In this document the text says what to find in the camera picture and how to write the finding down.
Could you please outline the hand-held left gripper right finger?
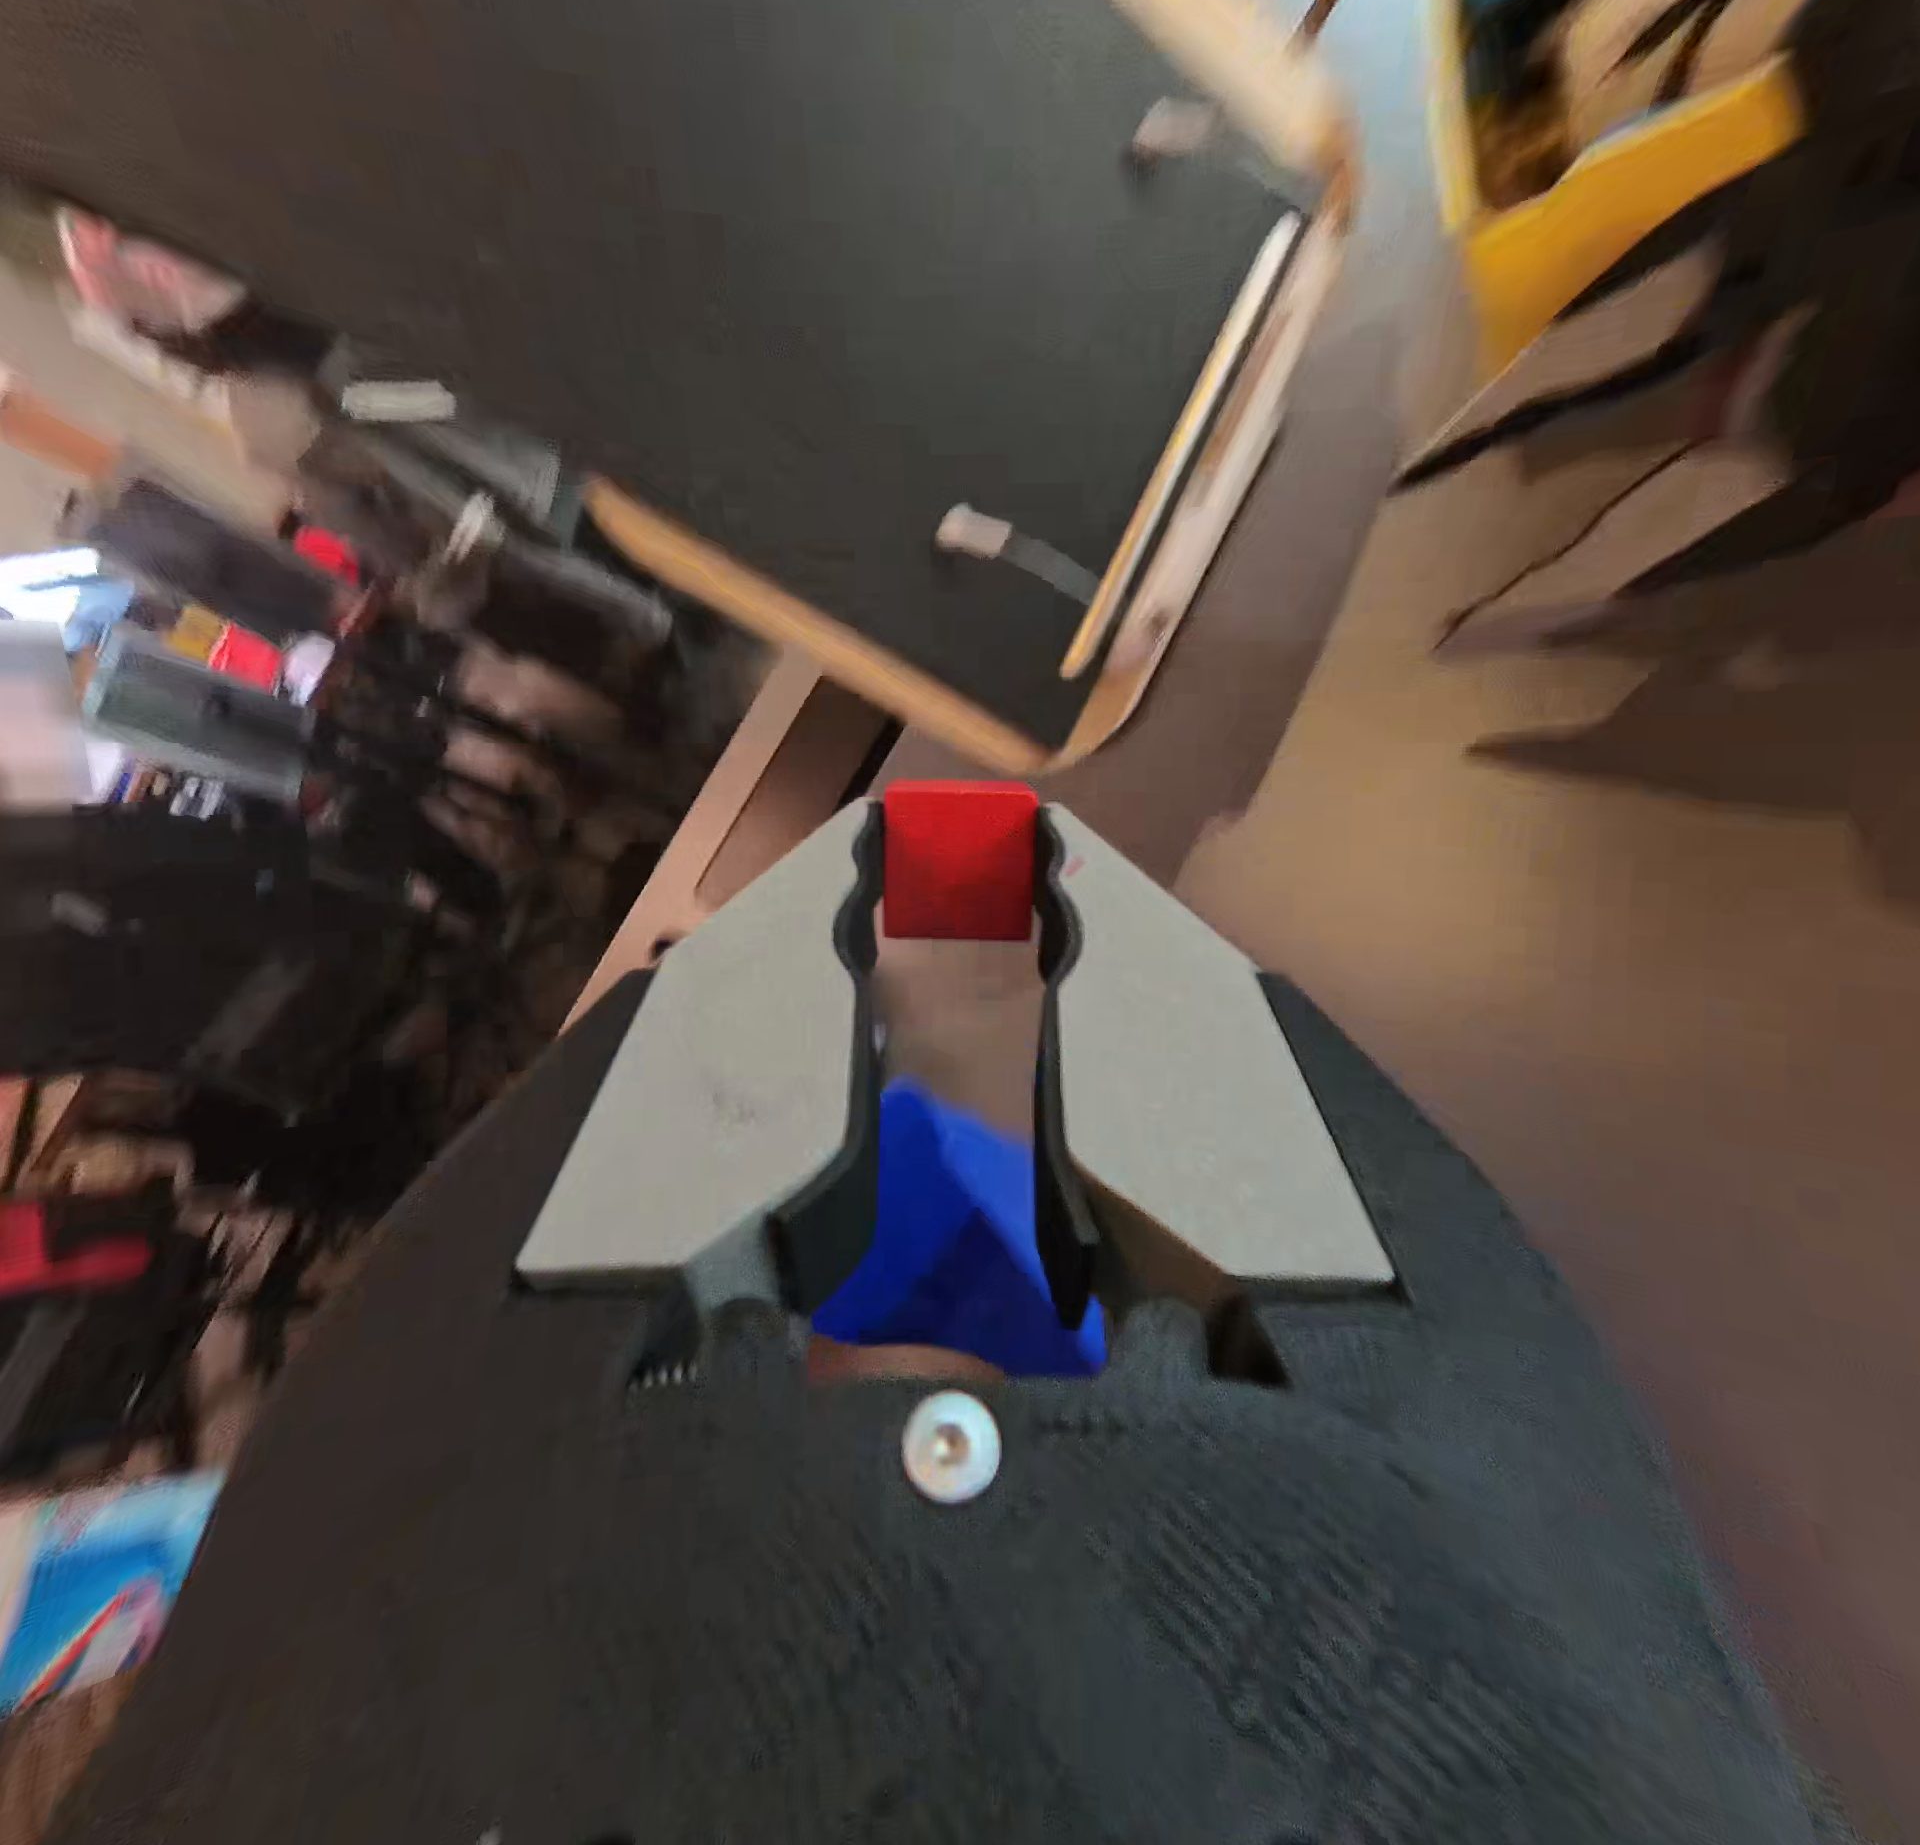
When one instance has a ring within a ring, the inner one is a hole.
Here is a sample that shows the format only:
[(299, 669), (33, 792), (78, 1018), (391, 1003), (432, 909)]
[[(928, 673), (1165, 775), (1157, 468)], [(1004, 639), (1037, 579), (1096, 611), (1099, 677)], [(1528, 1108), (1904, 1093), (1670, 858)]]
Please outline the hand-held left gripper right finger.
[(1062, 805), (1037, 926), (1035, 1233), (1064, 1324), (1396, 1289), (1260, 968)]

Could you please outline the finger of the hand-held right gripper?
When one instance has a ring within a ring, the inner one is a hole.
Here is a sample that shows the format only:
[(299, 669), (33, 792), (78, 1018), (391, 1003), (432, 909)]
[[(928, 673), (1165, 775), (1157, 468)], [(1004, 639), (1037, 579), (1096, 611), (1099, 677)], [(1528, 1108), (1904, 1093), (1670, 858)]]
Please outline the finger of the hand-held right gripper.
[(1778, 493), (1765, 447), (1681, 447), (1620, 488), (1576, 535), (1455, 613), (1438, 651), (1523, 651), (1603, 616), (1656, 566)]
[(1742, 488), (1719, 429), (1726, 354), (1714, 302), (1726, 249), (1690, 246), (1558, 318), (1402, 464), (1396, 488), (1634, 484), (1698, 464)]

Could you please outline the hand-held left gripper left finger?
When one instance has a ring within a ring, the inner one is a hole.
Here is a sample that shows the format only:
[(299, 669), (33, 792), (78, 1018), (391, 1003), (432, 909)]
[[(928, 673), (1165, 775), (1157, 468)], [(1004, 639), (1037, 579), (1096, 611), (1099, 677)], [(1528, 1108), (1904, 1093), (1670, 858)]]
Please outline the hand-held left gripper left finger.
[(880, 886), (880, 805), (848, 804), (642, 977), (519, 1283), (838, 1294), (877, 1229)]

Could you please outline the yellow plastic bin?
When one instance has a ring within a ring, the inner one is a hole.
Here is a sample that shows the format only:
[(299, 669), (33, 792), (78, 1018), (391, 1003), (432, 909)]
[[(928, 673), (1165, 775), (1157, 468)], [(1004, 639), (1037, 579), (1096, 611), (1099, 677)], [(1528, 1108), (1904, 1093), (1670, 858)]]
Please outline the yellow plastic bin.
[(1696, 200), (1761, 168), (1804, 130), (1788, 55), (1654, 111), (1579, 152), (1540, 196), (1483, 196), (1459, 0), (1423, 0), (1427, 155), (1477, 377), (1505, 368), (1576, 295)]

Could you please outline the blue plastic bin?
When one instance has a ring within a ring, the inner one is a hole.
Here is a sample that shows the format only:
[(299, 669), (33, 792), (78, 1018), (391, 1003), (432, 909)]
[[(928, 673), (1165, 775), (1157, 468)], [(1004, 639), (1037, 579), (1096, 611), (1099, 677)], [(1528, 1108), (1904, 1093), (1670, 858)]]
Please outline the blue plastic bin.
[(1012, 1378), (1093, 1378), (1102, 1308), (1052, 1303), (1035, 1225), (1035, 1154), (912, 1081), (879, 1104), (874, 1237), (813, 1333), (861, 1348), (965, 1352)]

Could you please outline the red cube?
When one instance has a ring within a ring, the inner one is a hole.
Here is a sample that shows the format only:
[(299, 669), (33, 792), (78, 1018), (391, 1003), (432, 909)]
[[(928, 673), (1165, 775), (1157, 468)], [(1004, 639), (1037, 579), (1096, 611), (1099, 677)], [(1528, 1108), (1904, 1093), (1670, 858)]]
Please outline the red cube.
[(891, 782), (880, 794), (880, 933), (1023, 946), (1035, 922), (1039, 815), (1023, 782)]

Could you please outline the person's left hand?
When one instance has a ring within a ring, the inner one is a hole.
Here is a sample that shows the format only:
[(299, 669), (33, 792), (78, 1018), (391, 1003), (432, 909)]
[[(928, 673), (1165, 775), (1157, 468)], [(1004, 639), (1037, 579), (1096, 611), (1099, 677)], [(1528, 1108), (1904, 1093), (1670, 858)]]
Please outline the person's left hand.
[(857, 1346), (828, 1334), (813, 1334), (807, 1348), (807, 1374), (815, 1384), (854, 1383), (939, 1383), (995, 1384), (1005, 1374), (982, 1356), (936, 1346)]

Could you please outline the grey monitor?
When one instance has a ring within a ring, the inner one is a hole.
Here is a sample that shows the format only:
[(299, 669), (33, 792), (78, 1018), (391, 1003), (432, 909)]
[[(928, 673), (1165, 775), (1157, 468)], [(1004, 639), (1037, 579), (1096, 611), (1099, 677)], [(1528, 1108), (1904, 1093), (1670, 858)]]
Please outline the grey monitor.
[(82, 704), (93, 736), (150, 764), (259, 802), (300, 802), (313, 748), (307, 710), (182, 658), (152, 633), (109, 633)]

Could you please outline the white disinfecting wipes canister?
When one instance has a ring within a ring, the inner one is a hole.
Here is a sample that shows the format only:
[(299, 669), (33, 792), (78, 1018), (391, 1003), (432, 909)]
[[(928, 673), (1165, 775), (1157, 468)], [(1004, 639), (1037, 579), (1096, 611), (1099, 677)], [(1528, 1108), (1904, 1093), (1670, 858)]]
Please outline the white disinfecting wipes canister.
[(2, 1715), (109, 1682), (156, 1645), (226, 1475), (84, 1486), (2, 1504)]

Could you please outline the black display board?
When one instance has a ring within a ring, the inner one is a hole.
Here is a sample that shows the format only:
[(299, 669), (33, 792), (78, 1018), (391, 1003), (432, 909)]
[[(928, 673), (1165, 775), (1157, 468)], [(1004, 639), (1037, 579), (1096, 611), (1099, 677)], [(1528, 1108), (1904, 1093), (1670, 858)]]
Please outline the black display board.
[[(5, 188), (203, 371), (437, 387), (633, 575), (1047, 771), (1087, 608), (1267, 234), (1356, 203), (1269, 0), (5, 0)], [(1213, 145), (1142, 172), (1159, 98)]]

